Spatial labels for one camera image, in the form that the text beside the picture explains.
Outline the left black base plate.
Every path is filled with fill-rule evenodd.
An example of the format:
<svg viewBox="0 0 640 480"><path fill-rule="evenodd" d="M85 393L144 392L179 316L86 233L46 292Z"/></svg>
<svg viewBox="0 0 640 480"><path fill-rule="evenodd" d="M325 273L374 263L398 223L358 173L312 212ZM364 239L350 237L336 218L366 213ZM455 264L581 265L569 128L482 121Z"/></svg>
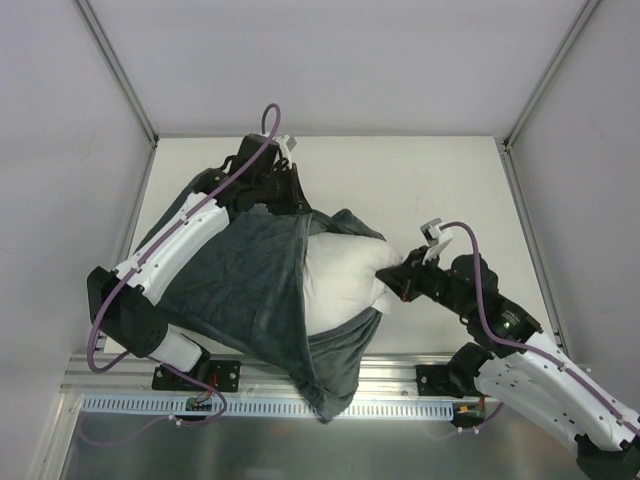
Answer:
<svg viewBox="0 0 640 480"><path fill-rule="evenodd" d="M241 362L237 360L209 359L200 361L185 373L200 383L214 387L217 391L235 393L238 391ZM151 383L154 391L196 392L203 388L175 374L165 366L156 367Z"/></svg>

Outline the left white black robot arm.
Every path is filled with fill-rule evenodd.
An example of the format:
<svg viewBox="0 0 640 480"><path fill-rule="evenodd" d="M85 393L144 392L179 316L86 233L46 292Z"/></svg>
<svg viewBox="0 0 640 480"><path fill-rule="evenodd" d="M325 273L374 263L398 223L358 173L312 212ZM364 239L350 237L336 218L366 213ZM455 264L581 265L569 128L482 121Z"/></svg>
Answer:
<svg viewBox="0 0 640 480"><path fill-rule="evenodd" d="M188 390L208 381L202 346L171 327L158 303L194 255L242 212L256 205L275 215L306 214L310 206L291 160L296 140L271 133L246 135L236 154L197 175L170 207L161 227L111 270L95 268L87 278L91 331L87 360L96 373L99 334L126 354L151 358L174 369Z"/></svg>

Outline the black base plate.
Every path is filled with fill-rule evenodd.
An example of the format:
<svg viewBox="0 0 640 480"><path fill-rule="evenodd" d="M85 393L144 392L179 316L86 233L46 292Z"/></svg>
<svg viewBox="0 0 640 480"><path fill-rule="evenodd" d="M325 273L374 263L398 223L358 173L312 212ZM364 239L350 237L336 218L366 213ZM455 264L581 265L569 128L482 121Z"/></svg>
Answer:
<svg viewBox="0 0 640 480"><path fill-rule="evenodd" d="M416 387L421 397L454 396L447 365L416 365Z"/></svg>
<svg viewBox="0 0 640 480"><path fill-rule="evenodd" d="M235 393L238 391L241 362L237 360L209 359L200 361L185 373L200 383L214 387L217 391ZM156 367L151 383L154 391L196 392L203 388L175 374L165 366Z"/></svg>

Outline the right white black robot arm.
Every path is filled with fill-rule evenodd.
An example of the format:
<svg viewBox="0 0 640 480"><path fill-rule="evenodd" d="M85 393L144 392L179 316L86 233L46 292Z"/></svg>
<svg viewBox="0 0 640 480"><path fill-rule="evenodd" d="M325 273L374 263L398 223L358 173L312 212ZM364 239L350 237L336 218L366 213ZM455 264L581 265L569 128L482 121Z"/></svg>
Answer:
<svg viewBox="0 0 640 480"><path fill-rule="evenodd" d="M485 395L544 429L576 457L590 479L639 476L639 414L599 387L499 291L483 258L461 255L449 269L424 247L377 278L402 301L425 296L458 317L472 337L442 367L421 367L420 392Z"/></svg>

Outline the right aluminium frame post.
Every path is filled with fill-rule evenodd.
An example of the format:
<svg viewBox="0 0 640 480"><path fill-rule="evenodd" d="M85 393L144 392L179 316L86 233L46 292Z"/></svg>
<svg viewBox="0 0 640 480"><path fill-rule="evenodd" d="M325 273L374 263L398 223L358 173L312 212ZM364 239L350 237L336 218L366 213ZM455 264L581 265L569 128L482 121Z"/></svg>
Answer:
<svg viewBox="0 0 640 480"><path fill-rule="evenodd" d="M504 136L502 145L506 151L510 151L514 147L517 139L529 123L547 90L560 73L569 54L580 40L602 3L602 0L586 0L582 2L577 14L562 36L539 79L536 81L531 94L528 96L514 124Z"/></svg>

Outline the aluminium mounting rail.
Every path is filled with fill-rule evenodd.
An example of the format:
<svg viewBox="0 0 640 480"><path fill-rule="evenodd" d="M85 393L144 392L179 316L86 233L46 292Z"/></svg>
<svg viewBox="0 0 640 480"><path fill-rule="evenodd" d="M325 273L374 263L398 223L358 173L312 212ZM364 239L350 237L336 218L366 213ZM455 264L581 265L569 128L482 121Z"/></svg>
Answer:
<svg viewBox="0 0 640 480"><path fill-rule="evenodd" d="M240 363L238 393L247 397L296 398L289 376L278 368L245 355L221 354L219 360ZM417 395L418 365L439 365L448 354L365 355L361 362L357 396L409 398ZM86 359L74 354L69 360L60 391L63 393L150 393L155 363L128 357L103 374L90 371Z"/></svg>

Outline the left aluminium frame post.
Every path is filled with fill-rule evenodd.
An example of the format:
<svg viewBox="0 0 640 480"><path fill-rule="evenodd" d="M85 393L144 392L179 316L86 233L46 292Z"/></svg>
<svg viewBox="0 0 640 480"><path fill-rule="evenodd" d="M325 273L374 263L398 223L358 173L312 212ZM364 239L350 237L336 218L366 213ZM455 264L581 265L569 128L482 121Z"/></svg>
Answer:
<svg viewBox="0 0 640 480"><path fill-rule="evenodd" d="M152 125L149 115L137 95L92 2L88 0L73 0L72 4L85 25L144 137L151 147L155 148L159 140L159 134Z"/></svg>

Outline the aluminium frame post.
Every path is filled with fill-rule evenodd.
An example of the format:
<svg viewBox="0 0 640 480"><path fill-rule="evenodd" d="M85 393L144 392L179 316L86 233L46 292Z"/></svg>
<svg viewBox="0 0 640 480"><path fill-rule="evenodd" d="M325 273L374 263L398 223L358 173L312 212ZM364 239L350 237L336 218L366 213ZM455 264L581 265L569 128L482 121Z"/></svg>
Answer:
<svg viewBox="0 0 640 480"><path fill-rule="evenodd" d="M510 151L514 147L517 139L529 123L547 90L560 73L569 54L580 40L602 3L602 0L586 0L582 2L577 14L562 36L539 79L536 81L531 94L528 96L514 124L504 136L502 145L506 151Z"/></svg>
<svg viewBox="0 0 640 480"><path fill-rule="evenodd" d="M85 25L144 137L151 147L155 148L159 140L159 134L152 125L149 115L137 95L92 2L88 0L73 0L72 4Z"/></svg>

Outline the white pillow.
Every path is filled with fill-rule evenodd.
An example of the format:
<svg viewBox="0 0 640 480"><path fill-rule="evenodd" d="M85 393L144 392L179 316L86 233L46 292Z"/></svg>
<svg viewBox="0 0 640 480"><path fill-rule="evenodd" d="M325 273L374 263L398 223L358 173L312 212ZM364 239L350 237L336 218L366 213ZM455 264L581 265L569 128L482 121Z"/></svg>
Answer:
<svg viewBox="0 0 640 480"><path fill-rule="evenodd" d="M333 330L368 308L389 313L392 293L376 273L401 262L400 253L377 238L337 233L309 237L303 269L307 334Z"/></svg>

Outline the zebra and grey pillowcase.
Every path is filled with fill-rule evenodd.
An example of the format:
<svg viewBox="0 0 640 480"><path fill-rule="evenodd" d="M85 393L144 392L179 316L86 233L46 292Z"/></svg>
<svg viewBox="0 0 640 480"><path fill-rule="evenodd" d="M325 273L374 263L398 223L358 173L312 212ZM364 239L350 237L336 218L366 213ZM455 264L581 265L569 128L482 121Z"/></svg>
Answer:
<svg viewBox="0 0 640 480"><path fill-rule="evenodd" d="M329 422L353 400L382 314L368 308L333 330L307 334L303 269L308 238L319 233L386 241L348 209L276 216L255 206L194 255L157 306L170 324L284 370Z"/></svg>

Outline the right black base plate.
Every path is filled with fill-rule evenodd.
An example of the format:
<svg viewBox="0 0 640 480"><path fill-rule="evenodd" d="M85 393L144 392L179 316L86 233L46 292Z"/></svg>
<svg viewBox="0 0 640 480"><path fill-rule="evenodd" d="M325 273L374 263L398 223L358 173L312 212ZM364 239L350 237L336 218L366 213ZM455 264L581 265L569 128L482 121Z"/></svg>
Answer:
<svg viewBox="0 0 640 480"><path fill-rule="evenodd" d="M454 396L447 365L416 365L416 387L421 397Z"/></svg>

